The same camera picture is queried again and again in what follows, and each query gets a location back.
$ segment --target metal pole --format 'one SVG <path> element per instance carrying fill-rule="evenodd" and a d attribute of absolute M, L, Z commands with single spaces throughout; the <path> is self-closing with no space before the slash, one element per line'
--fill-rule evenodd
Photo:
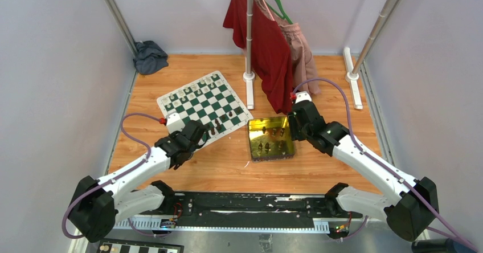
<path fill-rule="evenodd" d="M 361 54 L 359 55 L 359 58 L 357 59 L 357 62 L 355 63 L 355 66 L 351 71 L 353 75 L 357 74 L 359 72 L 359 69 L 361 69 L 362 62 L 366 58 L 367 53 L 369 52 L 369 49 L 373 45 L 374 39 L 379 34 L 382 26 L 384 25 L 387 16 L 396 5 L 396 3 L 393 3 L 393 2 L 396 2 L 396 1 L 397 0 L 386 0 L 386 2 L 384 3 L 384 6 L 382 7 L 382 10 L 379 13 L 379 17 L 376 23 L 374 24 L 373 30 L 371 31 L 371 34 L 367 38 L 366 44 L 364 44 L 364 48 L 362 48 Z"/>
<path fill-rule="evenodd" d="M 247 0 L 247 57 L 245 62 L 245 73 L 252 73 L 252 16 L 253 0 Z"/>
<path fill-rule="evenodd" d="M 117 25 L 121 29 L 121 33 L 126 39 L 129 48 L 131 49 L 131 52 L 133 53 L 133 55 L 137 55 L 136 42 L 134 41 L 133 35 L 131 34 L 128 25 L 126 24 L 126 21 L 122 17 L 121 11 L 117 7 L 116 2 L 114 0 L 105 0 L 105 2 L 109 7 L 112 15 L 114 16 Z"/>

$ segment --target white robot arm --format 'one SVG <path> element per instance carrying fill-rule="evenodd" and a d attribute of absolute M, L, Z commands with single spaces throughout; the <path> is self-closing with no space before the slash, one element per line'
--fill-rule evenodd
<path fill-rule="evenodd" d="M 325 195 L 326 199 L 332 200 L 334 215 L 341 211 L 368 215 L 386 221 L 401 238 L 414 241 L 435 216 L 408 186 L 413 187 L 438 211 L 436 185 L 427 177 L 417 180 L 390 165 L 365 148 L 342 124 L 326 123 L 306 92 L 298 93 L 295 98 L 292 111 L 288 113 L 292 140 L 307 140 L 320 152 L 355 169 L 382 192 L 369 193 L 339 183 Z M 384 167 L 397 172 L 401 178 L 394 177 Z"/>
<path fill-rule="evenodd" d="M 93 179 L 83 178 L 72 197 L 78 201 L 68 214 L 68 219 L 95 242 L 117 223 L 148 210 L 172 207 L 173 190 L 161 181 L 153 182 L 142 190 L 135 190 L 150 177 L 167 169 L 177 169 L 193 156 L 193 152 L 206 142 L 207 128 L 196 121 L 184 125 L 177 113 L 166 119 L 167 137 L 159 139 L 150 151 L 116 172 Z"/>

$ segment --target cable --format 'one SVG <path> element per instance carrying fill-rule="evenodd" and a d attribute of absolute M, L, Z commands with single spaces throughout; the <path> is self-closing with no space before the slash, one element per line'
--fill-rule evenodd
<path fill-rule="evenodd" d="M 130 116 L 134 116 L 134 115 L 137 115 L 137 116 L 144 116 L 144 117 L 147 117 L 147 118 L 150 118 L 150 119 L 153 119 L 153 120 L 156 120 L 156 121 L 160 121 L 161 119 L 159 118 L 156 118 L 154 116 L 151 116 L 151 115 L 147 115 L 145 113 L 138 113 L 138 112 L 133 112 L 133 113 L 129 113 L 127 115 L 125 115 L 123 118 L 122 118 L 122 121 L 121 121 L 121 131 L 124 135 L 126 135 L 127 138 L 137 142 L 137 143 L 140 143 L 142 144 L 143 146 L 145 146 L 147 149 L 148 149 L 148 152 L 146 153 L 146 157 L 149 157 L 151 155 L 151 147 L 137 139 L 137 138 L 134 138 L 132 137 L 129 133 L 126 132 L 126 130 L 124 129 L 124 120 L 126 120 L 128 117 Z M 102 189 L 103 187 L 107 186 L 107 185 L 111 185 L 113 184 L 116 180 L 126 176 L 127 174 L 131 173 L 132 171 L 136 170 L 137 168 L 139 168 L 143 163 L 147 162 L 147 159 L 144 158 L 142 161 L 140 161 L 139 163 L 137 163 L 136 165 L 134 165 L 132 168 L 126 170 L 125 172 L 119 174 L 118 176 L 112 178 L 111 180 L 108 180 L 104 183 L 101 183 L 99 184 L 98 186 L 94 187 L 93 189 L 90 189 L 88 191 L 86 191 L 85 193 L 83 193 L 81 196 L 79 196 L 77 199 L 75 199 L 70 205 L 69 207 L 67 208 L 66 212 L 64 213 L 64 217 L 62 218 L 62 232 L 64 233 L 64 235 L 70 239 L 79 239 L 79 238 L 82 238 L 84 237 L 84 235 L 72 235 L 68 232 L 67 230 L 67 218 L 69 217 L 69 214 L 72 212 L 72 209 L 80 202 L 82 201 L 85 197 L 91 195 L 92 193 Z"/>
<path fill-rule="evenodd" d="M 141 235 L 143 235 L 143 236 L 147 236 L 147 237 L 155 237 L 155 238 L 156 238 L 156 237 L 165 237 L 165 236 L 168 236 L 169 234 L 171 234 L 171 232 L 166 233 L 166 234 L 159 234 L 159 235 L 158 235 L 158 234 L 154 234 L 154 233 L 152 233 L 152 234 L 144 233 L 144 232 L 142 232 L 141 230 L 137 229 L 137 228 L 134 226 L 133 222 L 131 222 L 131 218 L 128 218 L 128 223 L 129 223 L 129 226 L 130 226 L 130 227 L 131 227 L 131 228 L 132 228 L 132 229 L 133 229 L 133 230 L 134 230 L 136 233 L 141 234 Z"/>
<path fill-rule="evenodd" d="M 323 243 L 326 243 L 326 242 L 339 242 L 340 240 L 344 241 L 344 240 L 351 239 L 354 236 L 356 236 L 366 226 L 366 223 L 367 223 L 367 220 L 368 219 L 369 219 L 369 216 L 365 216 L 364 217 L 364 221 L 362 221 L 361 226 L 359 226 L 359 228 L 354 233 L 349 234 L 347 237 L 344 237 L 342 239 L 328 239 L 328 240 L 323 240 L 322 242 Z"/>
<path fill-rule="evenodd" d="M 346 104 L 346 110 L 347 110 L 347 123 L 348 123 L 348 126 L 349 126 L 349 135 L 350 135 L 350 138 L 352 139 L 352 142 L 354 143 L 354 145 L 359 149 L 359 151 L 361 151 L 362 153 L 364 153 L 367 157 L 369 157 L 371 160 L 373 160 L 376 164 L 378 164 L 379 166 L 381 166 L 383 169 L 385 169 L 386 171 L 388 171 L 389 173 L 391 173 L 394 177 L 396 177 L 397 179 L 402 179 L 403 180 L 403 184 L 408 187 L 408 189 L 414 193 L 414 195 L 416 195 L 416 197 L 428 208 L 429 211 L 431 211 L 431 213 L 449 230 L 451 231 L 459 240 L 457 240 L 457 242 L 463 244 L 464 246 L 466 246 L 467 248 L 470 248 L 472 249 L 473 251 L 475 252 L 478 252 L 478 250 L 476 249 L 476 247 L 471 244 L 470 241 L 466 240 L 465 238 L 463 238 L 463 236 L 454 228 L 452 227 L 429 203 L 428 201 L 426 201 L 426 199 L 424 199 L 424 197 L 419 193 L 417 192 L 414 187 L 412 187 L 406 180 L 404 180 L 404 178 L 402 178 L 397 172 L 393 171 L 391 168 L 389 168 L 387 165 L 385 165 L 384 163 L 380 162 L 378 159 L 376 159 L 374 156 L 372 156 L 371 154 L 367 153 L 364 151 L 364 149 L 357 143 L 357 140 L 355 139 L 354 137 L 354 132 L 352 130 L 352 123 L 351 123 L 351 117 L 350 117 L 350 109 L 349 109 L 349 101 L 347 100 L 347 96 L 345 95 L 344 91 L 342 90 L 342 88 L 337 85 L 336 83 L 332 82 L 331 80 L 329 79 L 325 79 L 325 78 L 321 78 L 321 77 L 317 77 L 317 78 L 312 78 L 312 79 L 308 79 L 302 83 L 300 83 L 294 90 L 293 90 L 293 94 L 295 94 L 297 92 L 297 90 L 305 83 L 308 83 L 308 82 L 311 82 L 311 81 L 324 81 L 324 82 L 327 82 L 329 84 L 331 84 L 332 86 L 336 87 L 337 90 L 339 90 L 339 92 L 341 93 L 342 97 L 344 98 L 344 102 Z"/>

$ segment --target clothes hanger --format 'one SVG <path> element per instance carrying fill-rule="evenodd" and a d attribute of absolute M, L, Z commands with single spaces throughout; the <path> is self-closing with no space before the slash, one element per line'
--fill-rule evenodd
<path fill-rule="evenodd" d="M 277 6 L 279 7 L 281 14 L 279 14 L 271 5 L 267 4 L 270 10 L 272 10 L 281 19 L 285 19 L 286 21 L 288 21 L 288 23 L 293 24 L 293 22 L 290 20 L 288 15 L 285 13 L 284 8 L 282 7 L 282 2 L 280 0 L 274 0 L 274 1 L 275 3 L 277 3 Z"/>

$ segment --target white base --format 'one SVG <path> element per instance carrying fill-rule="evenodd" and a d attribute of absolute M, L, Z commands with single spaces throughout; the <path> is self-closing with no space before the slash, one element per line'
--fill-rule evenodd
<path fill-rule="evenodd" d="M 350 56 L 350 49 L 348 47 L 344 48 L 344 62 L 346 63 L 346 80 L 349 82 L 350 91 L 352 95 L 352 101 L 354 102 L 355 109 L 362 109 L 361 93 L 359 92 L 359 85 L 357 80 L 359 79 L 359 74 L 352 74 L 354 65 L 352 63 L 352 57 Z"/>
<path fill-rule="evenodd" d="M 247 109 L 255 109 L 255 102 L 253 100 L 253 81 L 255 80 L 255 74 L 243 73 L 243 81 L 247 83 Z"/>

